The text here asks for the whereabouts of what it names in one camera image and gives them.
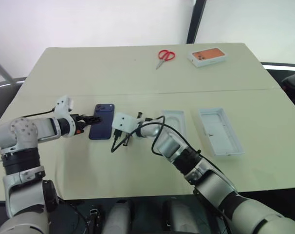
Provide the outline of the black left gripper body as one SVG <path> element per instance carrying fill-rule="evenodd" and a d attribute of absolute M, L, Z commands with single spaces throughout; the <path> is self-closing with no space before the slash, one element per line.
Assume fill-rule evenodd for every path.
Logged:
<path fill-rule="evenodd" d="M 72 118 L 75 123 L 75 135 L 79 135 L 81 133 L 84 133 L 84 128 L 87 126 L 86 115 L 79 115 L 79 114 L 72 114 Z"/>

